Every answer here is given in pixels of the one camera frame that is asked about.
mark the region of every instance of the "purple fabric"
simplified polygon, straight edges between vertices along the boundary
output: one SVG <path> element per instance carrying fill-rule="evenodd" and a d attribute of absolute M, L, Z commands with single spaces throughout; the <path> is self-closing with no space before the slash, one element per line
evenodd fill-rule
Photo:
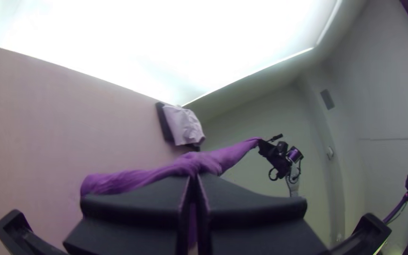
<path fill-rule="evenodd" d="M 144 187 L 171 175 L 191 176 L 208 172 L 220 175 L 239 162 L 257 146 L 260 138 L 254 137 L 241 143 L 211 152 L 188 152 L 171 165 L 152 170 L 124 170 L 111 174 L 88 175 L 81 184 L 81 196 L 87 194 L 119 194 Z M 189 247 L 196 242 L 196 206 L 190 208 Z"/>

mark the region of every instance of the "black foam block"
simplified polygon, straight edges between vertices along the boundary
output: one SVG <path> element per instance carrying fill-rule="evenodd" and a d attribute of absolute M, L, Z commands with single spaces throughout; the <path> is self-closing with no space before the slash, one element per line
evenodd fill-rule
<path fill-rule="evenodd" d="M 306 200 L 264 196 L 219 177 L 197 183 L 199 252 L 207 255 L 322 254 L 327 249 L 303 220 Z"/>
<path fill-rule="evenodd" d="M 186 254 L 190 178 L 168 177 L 118 195 L 81 199 L 84 218 L 64 241 L 73 255 Z"/>

